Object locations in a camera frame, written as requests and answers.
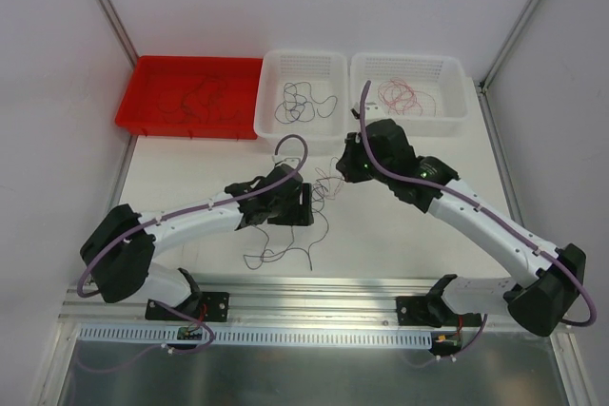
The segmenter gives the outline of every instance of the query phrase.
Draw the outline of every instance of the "vent grille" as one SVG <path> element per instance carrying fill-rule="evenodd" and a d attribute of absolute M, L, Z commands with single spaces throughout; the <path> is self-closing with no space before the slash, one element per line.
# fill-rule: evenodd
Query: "vent grille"
<path fill-rule="evenodd" d="M 148 325 L 85 324 L 79 339 L 83 341 L 185 343 L 178 340 L 181 327 Z M 247 327 L 213 328 L 214 344 L 252 346 L 310 346 L 310 347 L 376 347 L 388 349 L 429 349 L 429 332 L 407 330 L 325 330 L 325 329 L 271 329 Z"/>

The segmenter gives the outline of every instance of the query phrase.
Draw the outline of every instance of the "gray floor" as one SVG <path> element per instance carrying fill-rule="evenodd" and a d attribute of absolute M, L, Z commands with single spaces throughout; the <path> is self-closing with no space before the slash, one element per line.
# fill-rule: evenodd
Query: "gray floor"
<path fill-rule="evenodd" d="M 548 339 L 488 333 L 477 346 L 456 363 L 424 369 L 408 364 L 430 357 L 420 351 L 216 345 L 170 357 L 154 350 L 107 375 L 72 366 L 60 405 L 567 404 Z M 145 347 L 79 342 L 78 357 L 107 368 Z"/>

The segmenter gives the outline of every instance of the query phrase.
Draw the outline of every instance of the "white plastic basket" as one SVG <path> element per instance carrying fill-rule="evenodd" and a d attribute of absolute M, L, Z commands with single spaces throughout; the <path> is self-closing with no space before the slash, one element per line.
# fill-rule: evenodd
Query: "white plastic basket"
<path fill-rule="evenodd" d="M 310 153 L 337 153 L 349 109 L 347 60 L 341 54 L 282 49 L 265 55 L 254 130 L 273 148 L 285 135 L 297 133 Z M 282 146 L 283 154 L 301 151 L 295 141 Z"/>
<path fill-rule="evenodd" d="M 372 81 L 366 123 L 391 117 L 407 135 L 445 137 L 467 118 L 465 75 L 452 57 L 362 52 L 353 56 L 350 73 L 353 106 Z"/>

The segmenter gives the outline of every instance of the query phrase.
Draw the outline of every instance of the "white work surface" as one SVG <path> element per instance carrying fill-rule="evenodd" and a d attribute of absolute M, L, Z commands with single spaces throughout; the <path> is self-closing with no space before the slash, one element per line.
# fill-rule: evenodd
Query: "white work surface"
<path fill-rule="evenodd" d="M 481 196 L 499 211 L 507 206 L 499 172 L 471 81 L 467 85 L 470 117 L 462 134 L 451 138 L 409 138 L 415 151 L 436 156 L 455 168 Z M 353 121 L 352 130 L 357 123 Z M 319 178 L 315 167 L 329 174 L 331 157 L 311 157 L 301 171 L 306 182 Z M 137 146 L 121 198 L 135 211 L 169 209 L 204 200 L 226 185 L 266 175 L 273 167 L 263 140 L 232 141 L 144 138 Z M 301 250 L 251 271 L 243 255 L 258 255 L 265 235 L 254 228 L 207 236 L 167 251 L 156 261 L 182 266 L 192 273 L 263 275 L 346 279 L 435 279 L 447 273 L 468 277 L 500 277 L 505 271 L 489 255 L 452 227 L 400 202 L 380 183 L 345 184 L 323 211 L 330 229 L 311 250 L 313 271 Z M 289 227 L 267 226 L 269 247 L 275 251 L 291 241 Z M 315 216 L 309 227 L 296 227 L 294 246 L 307 247 L 326 230 Z"/>

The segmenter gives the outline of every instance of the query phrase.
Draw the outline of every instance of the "tangled red cable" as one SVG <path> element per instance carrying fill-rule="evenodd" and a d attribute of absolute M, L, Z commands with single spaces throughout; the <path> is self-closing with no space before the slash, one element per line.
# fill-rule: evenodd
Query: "tangled red cable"
<path fill-rule="evenodd" d="M 423 116 L 425 109 L 418 94 L 431 100 L 434 110 L 431 116 L 436 116 L 436 99 L 427 92 L 412 88 L 402 78 L 391 78 L 379 85 L 379 100 L 387 107 L 387 114 Z"/>

